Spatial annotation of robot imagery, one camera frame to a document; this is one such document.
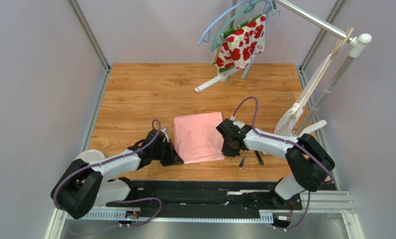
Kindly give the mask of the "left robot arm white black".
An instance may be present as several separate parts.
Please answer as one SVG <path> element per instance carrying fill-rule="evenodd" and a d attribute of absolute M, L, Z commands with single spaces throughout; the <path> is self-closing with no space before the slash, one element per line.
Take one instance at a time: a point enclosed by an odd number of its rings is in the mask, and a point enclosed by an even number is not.
<path fill-rule="evenodd" d="M 162 166 L 184 163 L 166 130 L 152 129 L 145 139 L 109 158 L 94 149 L 79 154 L 51 191 L 54 205 L 80 219 L 94 206 L 133 203 L 138 185 L 124 173 L 142 169 L 154 160 Z"/>

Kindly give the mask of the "pink cloth napkin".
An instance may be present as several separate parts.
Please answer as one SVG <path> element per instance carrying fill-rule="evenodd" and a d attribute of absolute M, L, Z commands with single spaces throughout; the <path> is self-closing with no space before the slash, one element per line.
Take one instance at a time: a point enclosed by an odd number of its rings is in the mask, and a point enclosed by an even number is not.
<path fill-rule="evenodd" d="M 178 116 L 173 120 L 175 150 L 184 164 L 223 160 L 223 137 L 216 127 L 221 112 Z"/>

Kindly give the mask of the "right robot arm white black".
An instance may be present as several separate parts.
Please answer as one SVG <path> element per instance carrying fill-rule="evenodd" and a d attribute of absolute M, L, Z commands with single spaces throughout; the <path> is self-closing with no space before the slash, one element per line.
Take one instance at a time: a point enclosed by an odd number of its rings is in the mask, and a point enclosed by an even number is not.
<path fill-rule="evenodd" d="M 223 137 L 222 154 L 239 156 L 241 151 L 259 151 L 284 159 L 291 174 L 273 189 L 277 197 L 288 200 L 303 191 L 316 192 L 332 176 L 335 162 L 310 134 L 281 136 L 230 119 L 217 127 Z"/>

